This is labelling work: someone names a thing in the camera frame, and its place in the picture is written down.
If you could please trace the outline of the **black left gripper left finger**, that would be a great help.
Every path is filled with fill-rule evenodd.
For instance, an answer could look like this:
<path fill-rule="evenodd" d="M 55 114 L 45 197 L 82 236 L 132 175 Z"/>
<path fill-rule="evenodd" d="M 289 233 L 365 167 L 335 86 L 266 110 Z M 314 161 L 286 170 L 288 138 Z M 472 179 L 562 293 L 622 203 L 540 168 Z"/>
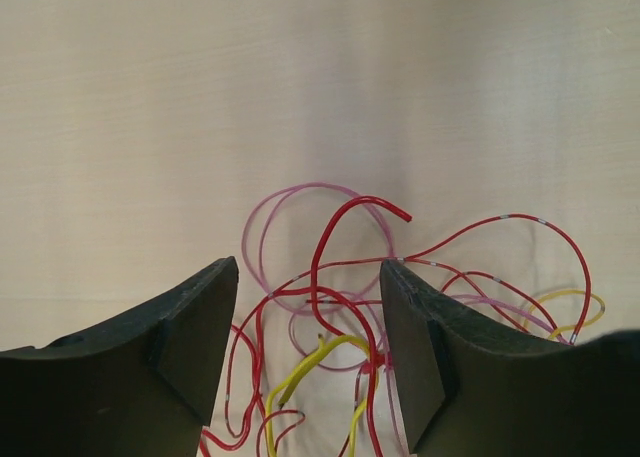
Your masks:
<path fill-rule="evenodd" d="M 1 355 L 5 456 L 193 456 L 212 418 L 239 272 L 219 259 L 49 345 Z"/>

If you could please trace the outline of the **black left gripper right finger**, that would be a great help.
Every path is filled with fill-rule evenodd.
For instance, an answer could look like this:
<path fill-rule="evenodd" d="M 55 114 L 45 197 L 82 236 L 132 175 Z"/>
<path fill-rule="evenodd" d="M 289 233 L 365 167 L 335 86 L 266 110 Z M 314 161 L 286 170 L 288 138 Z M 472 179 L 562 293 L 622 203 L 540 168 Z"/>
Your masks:
<path fill-rule="evenodd" d="M 519 332 L 405 266 L 380 269 L 404 429 L 416 456 L 635 456 L 639 334 L 578 346 Z"/>

